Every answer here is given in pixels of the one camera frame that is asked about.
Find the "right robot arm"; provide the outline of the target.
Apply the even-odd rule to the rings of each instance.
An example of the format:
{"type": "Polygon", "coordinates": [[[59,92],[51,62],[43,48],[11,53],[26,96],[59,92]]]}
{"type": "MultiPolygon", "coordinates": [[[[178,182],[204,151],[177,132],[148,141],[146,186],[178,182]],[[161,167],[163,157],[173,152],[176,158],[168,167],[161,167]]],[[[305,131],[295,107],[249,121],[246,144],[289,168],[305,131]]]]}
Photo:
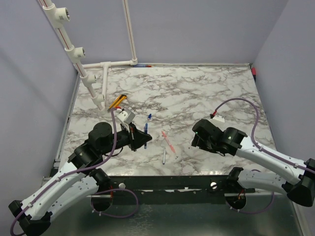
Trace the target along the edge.
{"type": "Polygon", "coordinates": [[[291,201],[304,207],[313,206],[315,200],[315,161],[296,159],[254,142],[245,132],[233,127],[224,131],[209,120],[201,119],[192,128],[193,147],[238,156],[270,170],[255,173],[243,168],[230,172],[226,187],[231,192],[257,188],[285,194],[291,201]]]}

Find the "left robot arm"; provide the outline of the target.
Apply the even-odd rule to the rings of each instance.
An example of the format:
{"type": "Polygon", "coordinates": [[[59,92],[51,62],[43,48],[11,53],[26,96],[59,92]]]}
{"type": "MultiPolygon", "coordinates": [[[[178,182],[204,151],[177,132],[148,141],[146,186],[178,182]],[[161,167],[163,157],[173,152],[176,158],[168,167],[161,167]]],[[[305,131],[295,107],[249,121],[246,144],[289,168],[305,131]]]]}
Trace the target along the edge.
{"type": "Polygon", "coordinates": [[[121,131],[106,122],[97,123],[88,139],[74,150],[63,167],[28,198],[14,200],[9,209],[19,223],[22,235],[40,236],[59,213],[91,194],[112,191],[110,177],[100,168],[116,149],[128,146],[132,151],[152,140],[133,123],[121,131]]]}

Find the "blue pen with cap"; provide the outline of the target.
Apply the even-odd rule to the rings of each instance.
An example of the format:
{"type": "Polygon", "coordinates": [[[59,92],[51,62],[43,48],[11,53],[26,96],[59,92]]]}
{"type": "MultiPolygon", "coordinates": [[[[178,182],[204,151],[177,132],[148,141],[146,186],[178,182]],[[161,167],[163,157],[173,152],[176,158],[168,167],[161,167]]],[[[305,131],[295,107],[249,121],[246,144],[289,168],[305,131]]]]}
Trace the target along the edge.
{"type": "MultiPolygon", "coordinates": [[[[146,123],[145,123],[144,133],[148,134],[148,121],[146,121],[146,123]]],[[[147,149],[147,143],[144,144],[144,149],[147,149]]]]}

